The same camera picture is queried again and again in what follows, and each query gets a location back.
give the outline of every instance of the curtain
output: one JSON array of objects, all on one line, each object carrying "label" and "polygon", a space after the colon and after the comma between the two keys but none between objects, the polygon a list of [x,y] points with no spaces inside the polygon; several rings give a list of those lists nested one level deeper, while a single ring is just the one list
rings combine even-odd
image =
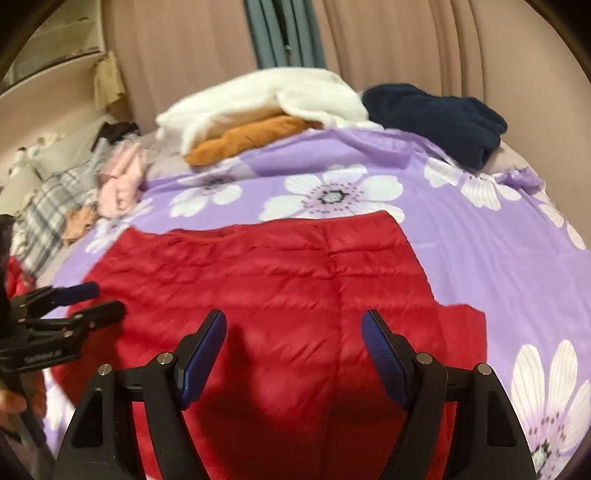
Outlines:
[{"label": "curtain", "polygon": [[408,82],[483,99],[469,0],[312,0],[327,65],[356,90]]},{"label": "curtain", "polygon": [[143,133],[182,97],[257,68],[242,0],[103,0],[103,25]]}]

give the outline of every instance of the red fabric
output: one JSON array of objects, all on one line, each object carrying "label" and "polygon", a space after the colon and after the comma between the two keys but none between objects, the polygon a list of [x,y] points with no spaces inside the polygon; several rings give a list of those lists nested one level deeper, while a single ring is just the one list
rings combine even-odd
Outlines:
[{"label": "red fabric", "polygon": [[[210,309],[226,313],[220,357],[185,414],[213,480],[379,477],[404,413],[363,345],[368,309],[448,365],[486,359],[483,314],[437,304],[384,212],[166,235],[129,229],[86,281],[99,283],[100,300],[122,300],[128,315],[94,333],[81,360],[54,368],[74,402],[100,364],[143,365]],[[442,476],[453,415],[448,408],[430,479]],[[158,476],[143,410],[135,417],[147,473]]]},{"label": "red fabric", "polygon": [[35,285],[32,278],[28,278],[22,271],[21,264],[14,257],[8,259],[6,267],[5,286],[8,298],[24,295]]}]

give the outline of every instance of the purple bedsheet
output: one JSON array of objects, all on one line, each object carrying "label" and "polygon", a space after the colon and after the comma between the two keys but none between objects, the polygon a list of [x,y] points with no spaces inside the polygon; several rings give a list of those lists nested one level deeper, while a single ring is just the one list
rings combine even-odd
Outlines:
[{"label": "purple bedsheet", "polygon": [[[553,479],[591,419],[591,255],[531,170],[475,177],[450,162],[431,142],[396,130],[305,132],[151,182],[131,216],[102,220],[78,243],[54,285],[80,282],[129,225],[163,233],[386,210],[437,301],[485,312],[488,361],[539,478]],[[54,447],[71,414],[68,407],[64,421],[59,404],[50,400]]]}]

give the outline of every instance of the blue clamp pad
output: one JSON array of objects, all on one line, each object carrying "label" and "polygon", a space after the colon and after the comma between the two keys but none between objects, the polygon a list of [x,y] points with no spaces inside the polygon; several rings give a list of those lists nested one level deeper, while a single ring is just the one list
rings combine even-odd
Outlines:
[{"label": "blue clamp pad", "polygon": [[99,286],[95,282],[88,282],[68,288],[56,288],[51,295],[51,301],[56,307],[67,307],[95,299],[99,294]]},{"label": "blue clamp pad", "polygon": [[404,350],[404,346],[399,345],[396,336],[376,310],[363,315],[361,335],[386,394],[390,400],[408,410],[413,402],[412,357],[405,358],[404,351],[397,351]]},{"label": "blue clamp pad", "polygon": [[183,338],[174,351],[178,359],[175,371],[177,399],[182,410],[201,396],[227,331],[226,316],[220,310],[212,310],[197,333]]}]

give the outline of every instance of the black clamp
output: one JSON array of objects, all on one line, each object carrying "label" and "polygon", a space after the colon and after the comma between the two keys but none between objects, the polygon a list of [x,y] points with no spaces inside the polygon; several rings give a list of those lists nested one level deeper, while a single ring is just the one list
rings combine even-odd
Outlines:
[{"label": "black clamp", "polygon": [[72,418],[53,480],[144,480],[131,402],[145,404],[162,478],[208,480],[181,411],[201,396],[226,330],[225,315],[213,310],[174,352],[144,367],[99,367]]},{"label": "black clamp", "polygon": [[[66,319],[42,318],[57,307],[91,300],[98,295],[96,283],[85,283],[69,288],[39,288],[8,300],[4,285],[0,286],[0,387],[4,385],[26,396],[20,374],[76,360],[91,330],[120,322],[125,316],[125,307],[119,301],[80,310]],[[22,442],[40,452],[45,471],[50,473],[54,459],[33,411],[27,408],[20,415],[10,416],[10,420]]]},{"label": "black clamp", "polygon": [[[445,480],[535,480],[525,436],[489,365],[463,370],[416,353],[375,310],[361,324],[386,392],[408,411],[380,480],[424,480],[447,401],[457,402],[457,413]],[[53,479],[144,480],[131,412],[139,401],[163,480],[209,480],[181,411],[201,395],[226,330],[226,317],[213,310],[197,333],[144,367],[102,365],[74,414]]]},{"label": "black clamp", "polygon": [[424,480],[447,401],[457,410],[443,480],[536,479],[517,415],[488,364],[464,370],[416,353],[376,310],[363,316],[361,329],[388,396],[408,411],[380,480]]}]

